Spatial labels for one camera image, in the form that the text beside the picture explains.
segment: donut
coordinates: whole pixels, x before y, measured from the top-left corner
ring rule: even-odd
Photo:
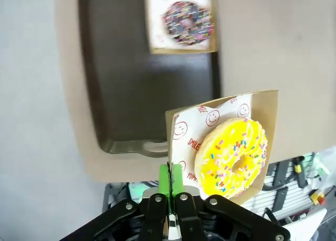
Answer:
[[[163,15],[167,32],[182,45],[198,44],[214,31],[210,11],[189,1],[178,1]]]
[[[218,125],[195,157],[195,174],[205,194],[231,198],[249,188],[265,165],[266,148],[258,121],[234,118]]]

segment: yellow donut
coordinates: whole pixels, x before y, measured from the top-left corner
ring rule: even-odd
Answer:
[[[267,139],[258,121],[229,119],[207,135],[195,158],[195,174],[207,195],[239,195],[266,161]]]

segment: brown paper box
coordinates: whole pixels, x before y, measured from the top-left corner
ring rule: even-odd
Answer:
[[[243,204],[244,202],[249,200],[251,197],[256,195],[258,192],[261,191],[263,187],[268,164],[271,160],[271,151],[272,151],[274,132],[275,132],[275,126],[276,126],[276,120],[277,120],[277,112],[278,112],[278,91],[277,90],[263,90],[263,91],[256,91],[256,92],[250,92],[250,93],[253,94],[251,98],[251,118],[253,120],[259,121],[259,123],[262,125],[262,127],[266,131],[267,140],[268,140],[267,159],[266,159],[265,166],[263,167],[263,169],[261,170],[257,178],[254,180],[253,184],[247,190],[245,190],[240,196],[233,197],[230,199],[231,201],[239,205]],[[215,108],[236,96],[238,95],[215,99],[215,100],[205,102],[202,104],[197,104],[193,107],[208,106],[211,108]],[[172,162],[172,158],[171,158],[172,156],[172,136],[174,133],[173,128],[175,126],[175,120],[180,112],[193,108],[193,107],[187,107],[187,108],[185,107],[185,108],[175,109],[175,110],[166,112],[167,140],[168,140],[168,145],[169,145],[168,152],[169,152],[169,162],[170,163]]]
[[[147,30],[150,30],[150,22],[149,22],[149,0],[145,0],[146,5],[146,26]],[[199,53],[211,53],[217,51],[217,43],[218,43],[218,11],[217,11],[217,0],[211,0],[211,13],[212,13],[212,21],[215,24],[214,32],[209,38],[209,48],[208,49],[166,49],[166,48],[155,48],[151,44],[151,37],[149,32],[147,32],[149,49],[152,54],[199,54]]]

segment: silver screw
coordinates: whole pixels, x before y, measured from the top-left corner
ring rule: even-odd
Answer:
[[[188,199],[188,196],[186,194],[183,194],[183,195],[180,196],[180,199],[185,201],[185,200]]]
[[[156,202],[160,202],[162,200],[162,198],[160,197],[160,196],[157,196],[156,198],[155,198],[155,201]]]
[[[127,210],[130,210],[130,209],[132,209],[132,208],[133,208],[132,204],[126,204],[126,209],[127,209]]]
[[[284,241],[285,238],[284,238],[284,236],[282,236],[281,234],[278,234],[278,235],[275,237],[275,240],[276,240],[276,241]]]
[[[214,199],[214,198],[210,199],[210,204],[211,205],[216,205],[217,204],[217,200]]]

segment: black baking pan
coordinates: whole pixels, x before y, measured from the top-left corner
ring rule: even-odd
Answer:
[[[218,53],[150,54],[144,0],[78,0],[83,64],[100,147],[159,158],[165,112],[219,98]]]

